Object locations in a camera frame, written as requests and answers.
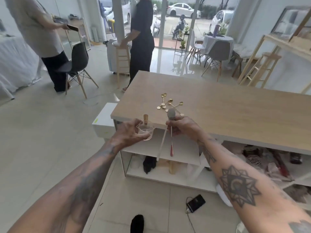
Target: tattooed arm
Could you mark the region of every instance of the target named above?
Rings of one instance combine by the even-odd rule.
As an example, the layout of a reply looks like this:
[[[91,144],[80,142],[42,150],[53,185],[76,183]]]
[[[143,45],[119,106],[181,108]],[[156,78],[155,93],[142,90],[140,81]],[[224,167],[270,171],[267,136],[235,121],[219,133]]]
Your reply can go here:
[[[311,218],[266,175],[246,164],[189,117],[167,121],[201,146],[218,182],[250,233],[309,233]]]
[[[8,233],[82,232],[116,154],[148,138],[135,119],[122,123],[110,141],[38,199]]]

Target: black chair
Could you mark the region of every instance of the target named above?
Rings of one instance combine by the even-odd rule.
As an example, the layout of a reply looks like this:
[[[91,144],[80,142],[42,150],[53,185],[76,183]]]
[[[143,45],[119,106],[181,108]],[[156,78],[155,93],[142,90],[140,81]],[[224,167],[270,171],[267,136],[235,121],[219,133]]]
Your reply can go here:
[[[208,56],[211,58],[211,60],[207,68],[204,70],[203,74],[206,72],[208,68],[219,65],[218,76],[217,76],[217,82],[218,82],[221,76],[222,62],[229,60],[229,57],[230,57],[230,42],[221,41],[221,40],[215,42],[215,44],[212,46],[212,49],[208,53]]]
[[[67,63],[63,64],[57,71],[67,73],[67,80],[68,82],[68,74],[72,77],[72,80],[76,81],[76,78],[78,81],[77,83],[80,84],[82,91],[84,93],[85,98],[87,99],[85,90],[83,88],[83,79],[89,78],[91,79],[97,87],[99,87],[96,82],[93,80],[93,78],[88,74],[88,72],[85,70],[88,62],[89,62],[89,55],[87,53],[87,50],[85,48],[85,42],[78,43],[73,46],[72,53],[71,53],[71,61],[68,61]]]

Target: smartphone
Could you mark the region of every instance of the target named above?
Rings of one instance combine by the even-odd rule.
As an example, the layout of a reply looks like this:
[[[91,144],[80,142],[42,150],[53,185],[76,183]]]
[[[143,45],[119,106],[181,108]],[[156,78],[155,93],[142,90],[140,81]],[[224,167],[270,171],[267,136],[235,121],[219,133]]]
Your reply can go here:
[[[190,200],[187,203],[187,212],[195,212],[198,208],[200,208],[203,204],[205,204],[205,200],[202,195],[198,195],[194,199]]]
[[[69,24],[68,24],[67,27],[68,27],[70,30],[79,32],[79,28],[77,28],[77,27],[75,27],[75,26],[72,26],[72,25],[69,25]]]

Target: tile floor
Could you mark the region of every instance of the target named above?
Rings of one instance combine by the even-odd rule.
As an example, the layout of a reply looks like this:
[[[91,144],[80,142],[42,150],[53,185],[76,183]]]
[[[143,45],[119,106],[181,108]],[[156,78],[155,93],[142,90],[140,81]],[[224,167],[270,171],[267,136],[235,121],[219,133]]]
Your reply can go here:
[[[87,70],[99,89],[85,81],[88,100],[76,83],[67,96],[56,94],[43,71],[42,80],[0,106],[0,233],[7,232],[41,195],[103,145],[91,124],[107,102],[120,100],[122,92],[109,71],[106,46],[93,47],[89,55]],[[155,49],[150,69],[213,82],[217,77],[216,70],[208,70],[202,78],[202,66],[195,60],[186,66],[183,57],[171,50]],[[231,72],[224,70],[220,83],[236,84]],[[122,87],[128,81],[121,76]],[[146,232],[192,232],[184,213],[185,200],[199,193],[207,203],[190,216],[196,232],[235,231],[237,214],[216,194],[125,178],[121,170],[116,159],[84,232],[129,232],[131,219],[139,213],[145,215]]]

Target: white tablecloth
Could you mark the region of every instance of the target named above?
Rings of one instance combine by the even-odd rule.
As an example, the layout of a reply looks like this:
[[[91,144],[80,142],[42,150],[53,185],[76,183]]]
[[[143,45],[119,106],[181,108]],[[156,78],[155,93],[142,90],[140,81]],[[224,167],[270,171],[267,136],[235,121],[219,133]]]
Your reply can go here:
[[[215,37],[213,38],[212,36],[205,35],[204,40],[203,40],[203,46],[205,47],[205,50],[201,51],[202,55],[208,55],[212,47],[217,41],[228,41],[230,43],[230,56],[229,60],[223,62],[223,66],[227,66],[228,63],[230,62],[230,59],[232,57],[232,51],[233,51],[233,45],[234,45],[234,40],[231,37],[224,36],[224,37]]]
[[[22,37],[0,36],[0,100],[13,99],[18,88],[37,82],[41,66],[39,56]]]

